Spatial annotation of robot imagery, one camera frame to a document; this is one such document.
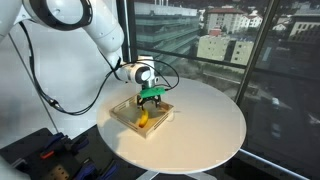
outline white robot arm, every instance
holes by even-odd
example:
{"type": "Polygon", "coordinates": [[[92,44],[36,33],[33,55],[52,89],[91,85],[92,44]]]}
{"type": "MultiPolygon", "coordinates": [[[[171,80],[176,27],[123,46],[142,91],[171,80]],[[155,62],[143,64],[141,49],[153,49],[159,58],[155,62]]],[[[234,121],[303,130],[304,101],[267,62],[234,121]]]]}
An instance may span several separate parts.
{"type": "MultiPolygon", "coordinates": [[[[29,19],[53,29],[68,31],[83,28],[97,44],[102,55],[116,68],[116,53],[124,40],[123,30],[103,0],[0,0],[0,42],[18,22],[29,19]]],[[[152,60],[152,57],[139,57],[152,60]]],[[[155,85],[154,63],[144,61],[117,69],[119,80],[155,85]]]]}

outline banana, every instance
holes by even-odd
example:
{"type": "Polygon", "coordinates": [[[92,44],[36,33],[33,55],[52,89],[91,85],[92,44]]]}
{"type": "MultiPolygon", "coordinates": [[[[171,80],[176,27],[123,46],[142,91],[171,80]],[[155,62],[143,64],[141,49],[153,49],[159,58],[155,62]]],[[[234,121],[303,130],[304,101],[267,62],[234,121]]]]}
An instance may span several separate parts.
{"type": "Polygon", "coordinates": [[[149,119],[149,112],[146,109],[141,109],[141,118],[139,122],[139,127],[143,128],[149,119]]]}

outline round white table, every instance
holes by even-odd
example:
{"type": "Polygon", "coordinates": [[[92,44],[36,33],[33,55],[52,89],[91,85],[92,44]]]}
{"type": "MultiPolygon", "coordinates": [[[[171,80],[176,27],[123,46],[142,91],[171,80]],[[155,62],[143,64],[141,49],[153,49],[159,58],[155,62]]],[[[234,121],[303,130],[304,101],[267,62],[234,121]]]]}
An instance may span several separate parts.
{"type": "MultiPolygon", "coordinates": [[[[176,78],[168,80],[174,84],[176,78]]],[[[98,110],[97,125],[111,150],[135,166],[166,174],[199,173],[228,161],[245,139],[246,122],[238,106],[219,90],[184,78],[162,96],[174,106],[173,115],[144,139],[109,115],[140,87],[121,82],[115,86],[114,96],[98,110]]]]}

